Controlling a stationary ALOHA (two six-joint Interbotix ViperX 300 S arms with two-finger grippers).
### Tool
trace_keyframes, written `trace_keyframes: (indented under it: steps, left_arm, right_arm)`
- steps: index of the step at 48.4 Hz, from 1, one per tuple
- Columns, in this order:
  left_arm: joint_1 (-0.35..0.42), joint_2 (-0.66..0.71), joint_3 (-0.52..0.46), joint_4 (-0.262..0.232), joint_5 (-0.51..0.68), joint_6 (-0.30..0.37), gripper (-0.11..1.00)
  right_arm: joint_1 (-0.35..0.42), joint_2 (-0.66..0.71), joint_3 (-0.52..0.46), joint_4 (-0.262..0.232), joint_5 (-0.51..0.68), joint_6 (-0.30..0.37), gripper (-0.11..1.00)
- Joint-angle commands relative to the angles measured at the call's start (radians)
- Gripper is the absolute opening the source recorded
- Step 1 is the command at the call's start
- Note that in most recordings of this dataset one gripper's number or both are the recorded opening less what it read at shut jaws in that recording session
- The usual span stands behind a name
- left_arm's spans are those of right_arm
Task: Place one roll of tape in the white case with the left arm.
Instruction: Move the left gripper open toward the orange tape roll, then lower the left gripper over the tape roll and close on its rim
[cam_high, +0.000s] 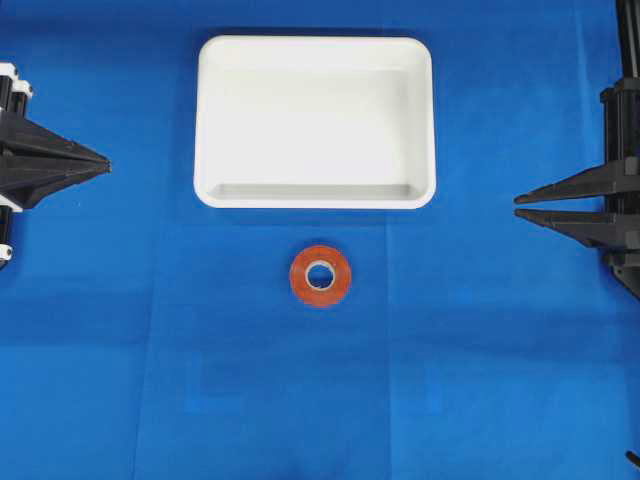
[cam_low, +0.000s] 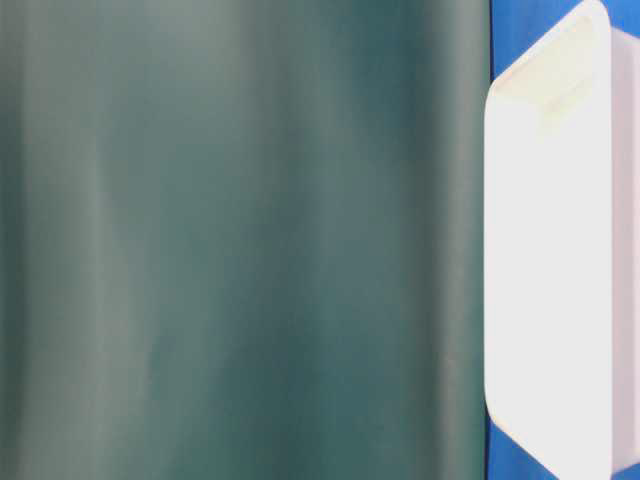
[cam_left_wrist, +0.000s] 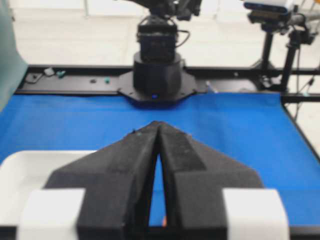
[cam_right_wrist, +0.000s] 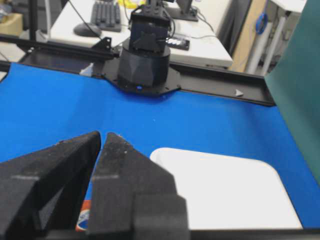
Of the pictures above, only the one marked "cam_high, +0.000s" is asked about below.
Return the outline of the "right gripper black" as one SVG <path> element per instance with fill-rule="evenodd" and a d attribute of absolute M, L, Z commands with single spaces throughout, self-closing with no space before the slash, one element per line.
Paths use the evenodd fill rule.
<path fill-rule="evenodd" d="M 514 199 L 516 204 L 605 196 L 605 212 L 516 209 L 516 217 L 589 248 L 607 248 L 615 278 L 639 291 L 639 80 L 625 77 L 600 96 L 605 164 Z"/>

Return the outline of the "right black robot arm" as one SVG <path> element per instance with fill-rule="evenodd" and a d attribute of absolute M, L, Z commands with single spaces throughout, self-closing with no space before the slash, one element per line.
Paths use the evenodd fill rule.
<path fill-rule="evenodd" d="M 514 199 L 517 205 L 604 198 L 601 212 L 517 208 L 514 214 L 603 252 L 613 277 L 639 295 L 639 3 L 617 1 L 622 78 L 604 89 L 604 163 Z"/>

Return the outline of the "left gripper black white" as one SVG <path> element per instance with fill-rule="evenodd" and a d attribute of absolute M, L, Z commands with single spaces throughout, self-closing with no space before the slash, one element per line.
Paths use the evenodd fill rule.
<path fill-rule="evenodd" d="M 1 170 L 1 268 L 11 261 L 11 220 L 14 212 L 34 208 L 45 197 L 110 173 L 110 161 L 97 152 L 23 118 L 33 89 L 19 78 L 12 63 L 1 63 L 1 143 L 13 153 L 79 160 L 100 166 L 80 170 Z"/>

